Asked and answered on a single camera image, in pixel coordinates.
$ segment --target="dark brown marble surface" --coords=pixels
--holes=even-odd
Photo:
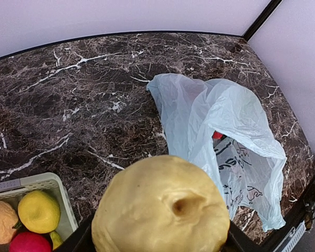
[[[277,84],[236,37],[119,35],[0,60],[0,181],[58,174],[81,222],[120,168],[167,153],[158,112],[145,90],[165,72],[230,79],[258,96],[288,157],[281,201],[286,214],[314,175],[315,162]],[[252,210],[240,208],[234,222],[258,243],[267,236]]]

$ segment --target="yellow dough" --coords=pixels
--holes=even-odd
[[[229,224],[204,171],[155,156],[114,176],[93,218],[92,240],[97,252],[217,252]]]

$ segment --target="white basket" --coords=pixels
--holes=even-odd
[[[78,224],[72,211],[68,192],[56,174],[48,172],[0,182],[0,200],[9,203],[17,210],[17,205],[22,197],[34,190],[47,192],[59,203],[61,218],[56,232],[63,240],[66,240],[78,228]]]

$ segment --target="red fruit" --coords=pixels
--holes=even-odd
[[[32,232],[18,234],[9,246],[9,252],[51,252],[50,243],[42,235]]]

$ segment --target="printed plastic bag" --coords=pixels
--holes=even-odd
[[[210,176],[230,218],[238,206],[247,206],[257,211],[265,232],[283,227],[280,200],[287,158],[255,94],[230,80],[202,81],[173,73],[155,76],[147,89],[159,111],[169,154]],[[217,154],[214,131],[228,136],[216,147]]]

